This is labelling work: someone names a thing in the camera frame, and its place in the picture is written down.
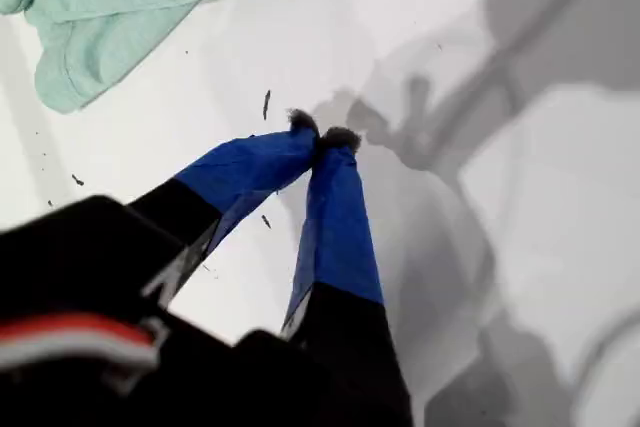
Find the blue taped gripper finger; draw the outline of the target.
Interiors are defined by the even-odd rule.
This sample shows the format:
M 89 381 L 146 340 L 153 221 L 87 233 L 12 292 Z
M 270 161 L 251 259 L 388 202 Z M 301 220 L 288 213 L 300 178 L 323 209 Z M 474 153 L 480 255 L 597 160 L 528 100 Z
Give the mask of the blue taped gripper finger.
M 326 426 L 410 426 L 410 395 L 387 320 L 363 187 L 359 136 L 320 139 L 283 331 L 328 374 Z
M 285 131 L 220 144 L 130 203 L 130 208 L 186 250 L 197 263 L 270 195 L 307 172 L 320 134 L 308 113 L 294 110 Z

